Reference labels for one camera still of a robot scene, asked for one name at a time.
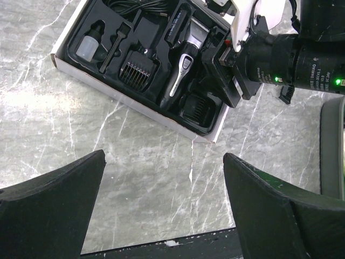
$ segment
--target silver hair clipper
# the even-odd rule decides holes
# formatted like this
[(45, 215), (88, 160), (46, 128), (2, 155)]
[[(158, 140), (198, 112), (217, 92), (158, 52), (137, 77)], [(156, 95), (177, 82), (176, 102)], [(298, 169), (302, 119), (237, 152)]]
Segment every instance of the silver hair clipper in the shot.
[(188, 78), (188, 73), (200, 49), (204, 45), (209, 32), (210, 31), (203, 24), (192, 17), (185, 36), (185, 44), (181, 52), (180, 60), (171, 72), (164, 96), (160, 101), (160, 108), (169, 110), (180, 96), (185, 81)]

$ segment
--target white mount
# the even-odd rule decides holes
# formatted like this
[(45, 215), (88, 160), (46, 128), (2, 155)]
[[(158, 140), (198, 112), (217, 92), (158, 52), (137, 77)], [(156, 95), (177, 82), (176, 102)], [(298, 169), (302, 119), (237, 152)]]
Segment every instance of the white mount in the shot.
[[(220, 6), (224, 6), (228, 1), (231, 1), (237, 9), (236, 15), (230, 16), (226, 14), (223, 18), (231, 24), (231, 36), (233, 48), (236, 52), (241, 50), (241, 46), (238, 44), (242, 40), (246, 41), (249, 33), (247, 28), (249, 27), (250, 14), (252, 11), (255, 0), (213, 0)], [(284, 12), (285, 0), (259, 0), (255, 15), (261, 15), (266, 17), (268, 29), (276, 27), (282, 19)]]

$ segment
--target power cord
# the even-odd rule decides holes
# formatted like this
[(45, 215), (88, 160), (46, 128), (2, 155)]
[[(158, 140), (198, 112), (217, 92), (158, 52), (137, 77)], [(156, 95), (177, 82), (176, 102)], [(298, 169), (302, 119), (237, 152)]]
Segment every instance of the power cord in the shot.
[(292, 27), (298, 32), (300, 33), (301, 30), (301, 22), (300, 20), (298, 20), (298, 17), (296, 15), (297, 12), (297, 2), (296, 0), (290, 0), (291, 3), (291, 7), (292, 7), (292, 18), (291, 18), (291, 22), (292, 22)]
[(254, 24), (255, 19), (255, 8), (259, 0), (256, 0), (253, 4), (252, 11), (250, 14), (250, 30), (254, 35), (260, 36), (267, 44), (272, 45), (275, 37), (269, 33), (263, 31), (257, 31), (256, 25)]
[(103, 0), (103, 2), (123, 17), (139, 9), (158, 16), (167, 16), (169, 11), (169, 0)]

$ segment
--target small plastic bottle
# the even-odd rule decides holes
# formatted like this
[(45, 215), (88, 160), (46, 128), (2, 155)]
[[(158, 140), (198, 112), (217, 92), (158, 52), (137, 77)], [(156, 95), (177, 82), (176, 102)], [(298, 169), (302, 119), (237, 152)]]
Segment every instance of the small plastic bottle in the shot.
[(96, 25), (88, 34), (82, 39), (82, 42), (77, 50), (77, 56), (90, 62), (98, 49), (103, 34), (103, 28), (100, 24)]

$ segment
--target white cardboard box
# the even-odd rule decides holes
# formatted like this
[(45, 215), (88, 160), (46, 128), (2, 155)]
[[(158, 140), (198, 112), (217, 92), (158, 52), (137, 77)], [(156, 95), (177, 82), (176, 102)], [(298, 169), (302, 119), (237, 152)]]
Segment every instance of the white cardboard box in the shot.
[(179, 134), (182, 134), (186, 136), (187, 138), (193, 140), (194, 142), (200, 142), (200, 143), (215, 143), (219, 137), (220, 131), (223, 128), (224, 120), (226, 118), (226, 115), (229, 111), (229, 107), (226, 105), (223, 105), (222, 110), (220, 111), (218, 120), (216, 122), (215, 128), (213, 132), (207, 136), (200, 136), (193, 131), (181, 126), (174, 120), (171, 120), (153, 110), (150, 108), (140, 104), (139, 102), (133, 100), (132, 98), (124, 95), (123, 93), (111, 88), (110, 86), (104, 84), (103, 82), (93, 78), (86, 72), (79, 70), (75, 68), (74, 66), (68, 64), (67, 62), (63, 61), (64, 56), (64, 50), (63, 47), (66, 43), (66, 40), (70, 33), (73, 32), (73, 28), (75, 26), (76, 21), (78, 20), (78, 17), (82, 14), (84, 7), (86, 6), (88, 0), (81, 0), (77, 9), (75, 10), (74, 14), (72, 15), (71, 19), (68, 21), (66, 27), (64, 28), (62, 34), (60, 35), (59, 39), (55, 43), (52, 51), (51, 51), (51, 58), (53, 61), (54, 66), (65, 72), (66, 74), (69, 74), (73, 76), (74, 78), (77, 78), (78, 80), (84, 82), (85, 84), (88, 84), (89, 86), (103, 92), (104, 94), (114, 98), (115, 100), (118, 100), (119, 102), (129, 106), (130, 108), (136, 110), (137, 112), (159, 122), (162, 125), (165, 125), (172, 130), (178, 132)]

